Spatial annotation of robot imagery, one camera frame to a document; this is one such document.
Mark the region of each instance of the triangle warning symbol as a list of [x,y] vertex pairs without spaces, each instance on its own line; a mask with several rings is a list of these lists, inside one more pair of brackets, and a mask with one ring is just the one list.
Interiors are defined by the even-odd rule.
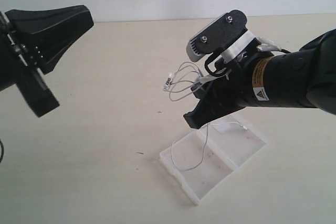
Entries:
[[264,96],[262,90],[260,90],[260,91],[257,93],[257,96],[259,96],[259,97],[265,99],[265,96]]

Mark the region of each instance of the white tabletop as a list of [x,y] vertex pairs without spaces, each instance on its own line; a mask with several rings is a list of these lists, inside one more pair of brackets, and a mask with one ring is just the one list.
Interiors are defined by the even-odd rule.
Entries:
[[[96,24],[45,77],[61,106],[40,119],[16,87],[1,92],[0,223],[335,223],[336,116],[320,110],[239,112],[269,142],[197,207],[159,163],[197,103],[171,102],[163,83],[209,22]],[[336,14],[248,27],[297,50]]]

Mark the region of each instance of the clear plastic container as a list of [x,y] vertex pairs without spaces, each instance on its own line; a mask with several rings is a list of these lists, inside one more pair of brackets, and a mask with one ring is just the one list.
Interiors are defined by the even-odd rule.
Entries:
[[174,166],[171,147],[160,153],[160,162],[177,179],[194,204],[200,204],[217,185],[265,146],[261,135],[247,124],[232,115],[211,122],[204,160],[193,170],[183,171],[200,162],[206,127],[193,130],[173,145],[174,161],[183,170]]

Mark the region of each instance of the yellow warning sticker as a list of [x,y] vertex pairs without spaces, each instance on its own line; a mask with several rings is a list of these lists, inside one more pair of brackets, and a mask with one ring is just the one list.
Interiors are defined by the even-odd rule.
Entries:
[[253,86],[253,91],[258,99],[258,101],[269,101],[268,96],[265,91],[264,87],[264,72],[267,63],[272,59],[272,57],[265,58],[260,60],[253,71],[252,75],[252,86]]

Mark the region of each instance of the screw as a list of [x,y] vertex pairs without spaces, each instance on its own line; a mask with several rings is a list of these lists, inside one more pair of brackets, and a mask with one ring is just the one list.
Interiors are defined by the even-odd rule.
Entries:
[[232,22],[232,17],[231,16],[227,16],[226,17],[226,22],[231,23]]
[[208,40],[208,38],[206,36],[201,37],[201,42],[202,43],[206,43],[207,40]]

